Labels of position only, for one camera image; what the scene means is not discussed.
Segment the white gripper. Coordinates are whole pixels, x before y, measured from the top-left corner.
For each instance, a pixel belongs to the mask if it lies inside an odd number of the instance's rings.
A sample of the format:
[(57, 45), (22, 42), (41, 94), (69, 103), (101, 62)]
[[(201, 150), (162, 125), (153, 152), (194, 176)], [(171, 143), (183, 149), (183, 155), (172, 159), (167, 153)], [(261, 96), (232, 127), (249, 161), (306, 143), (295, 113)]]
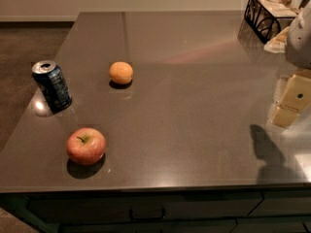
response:
[(311, 105), (311, 0), (302, 0), (292, 21), (285, 47), (286, 59), (300, 69), (281, 76), (274, 92), (271, 123), (287, 128)]

